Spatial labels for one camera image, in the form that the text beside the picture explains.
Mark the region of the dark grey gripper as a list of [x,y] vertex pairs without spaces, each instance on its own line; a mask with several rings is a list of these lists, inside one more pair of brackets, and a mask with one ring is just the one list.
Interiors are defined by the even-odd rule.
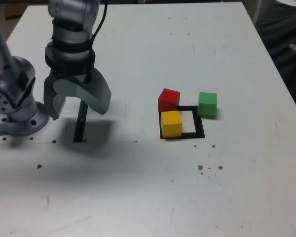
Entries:
[[102,74],[93,68],[82,75],[68,75],[51,70],[44,81],[44,106],[53,119],[58,119],[66,102],[65,97],[76,97],[93,111],[104,115],[110,105],[111,90]]

